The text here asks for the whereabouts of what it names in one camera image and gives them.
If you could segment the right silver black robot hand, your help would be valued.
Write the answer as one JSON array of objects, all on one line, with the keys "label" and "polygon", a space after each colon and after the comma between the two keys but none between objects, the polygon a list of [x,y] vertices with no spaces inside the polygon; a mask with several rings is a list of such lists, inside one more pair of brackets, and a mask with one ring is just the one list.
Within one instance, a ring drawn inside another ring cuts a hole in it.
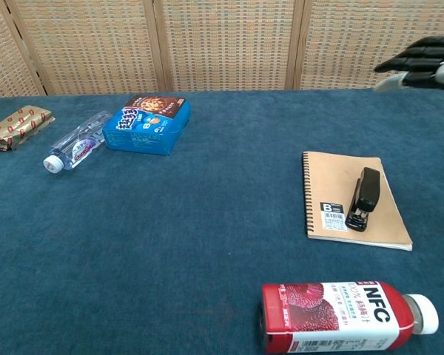
[{"label": "right silver black robot hand", "polygon": [[398,89],[444,90],[444,36],[426,36],[378,64],[376,73],[394,71],[374,86],[375,92]]}]

